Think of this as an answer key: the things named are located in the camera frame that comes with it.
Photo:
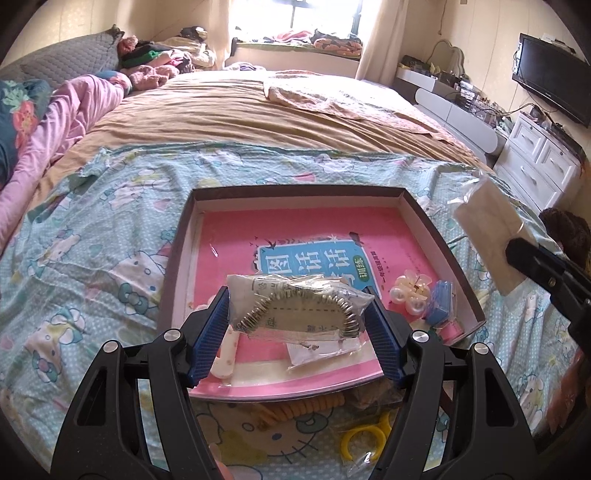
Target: drawer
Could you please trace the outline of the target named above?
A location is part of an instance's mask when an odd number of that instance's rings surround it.
[[[531,161],[535,162],[546,142],[546,137],[520,118],[511,132],[510,141],[522,149]]]
[[[511,191],[513,192],[515,198],[517,198],[521,201],[521,203],[524,203],[529,208],[531,208],[536,215],[540,214],[541,210],[538,208],[535,202],[531,199],[529,195],[527,195],[525,190],[519,186],[519,184],[513,179],[513,177],[511,177],[511,175],[509,175],[509,173],[504,168],[496,168],[495,173],[500,179],[505,180],[509,184],[509,187],[511,187]]]
[[[498,163],[499,168],[504,168],[513,177],[515,183],[525,190],[540,210],[558,202],[562,191],[536,171],[513,145],[505,146]]]
[[[568,158],[566,152],[550,140],[544,144],[537,165],[562,191],[579,176],[579,167]]]

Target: light blue bedsheet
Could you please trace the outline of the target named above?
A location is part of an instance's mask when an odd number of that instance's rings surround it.
[[[14,430],[46,468],[64,414],[100,346],[155,336],[168,253],[193,188],[269,183],[401,186],[425,208],[476,291],[487,324],[471,342],[494,351],[532,429],[574,355],[567,322],[538,291],[538,308],[524,318],[524,301],[508,310],[447,201],[474,169],[410,155],[346,155],[236,144],[171,144],[102,150],[64,179],[29,212],[0,261],[0,406]],[[509,194],[506,185],[499,186]],[[556,249],[535,215],[511,199],[539,241]],[[150,412],[149,391],[142,404]],[[346,409],[250,431],[229,406],[194,403],[208,441],[238,479],[343,478],[331,424]],[[154,424],[145,419],[153,461],[164,464]],[[447,434],[439,418],[429,465]],[[369,472],[359,475],[366,478]]]

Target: mirror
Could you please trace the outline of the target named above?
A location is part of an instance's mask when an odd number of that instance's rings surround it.
[[[433,63],[442,72],[453,73],[456,77],[465,74],[464,52],[461,48],[454,47],[449,40],[440,40],[435,44],[427,63]]]

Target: gray pillow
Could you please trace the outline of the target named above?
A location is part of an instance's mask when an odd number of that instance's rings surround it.
[[[45,80],[56,89],[72,78],[101,70],[116,70],[117,44],[124,32],[117,26],[93,35],[71,38],[40,48],[0,70],[0,80]]]

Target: curtain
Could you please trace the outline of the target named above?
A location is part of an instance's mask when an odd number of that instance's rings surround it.
[[[207,46],[216,54],[214,70],[221,70],[230,56],[234,30],[232,4],[234,0],[209,0],[209,22],[207,24]]]
[[[398,68],[408,0],[382,0],[374,28],[363,47],[358,80],[391,87]]]

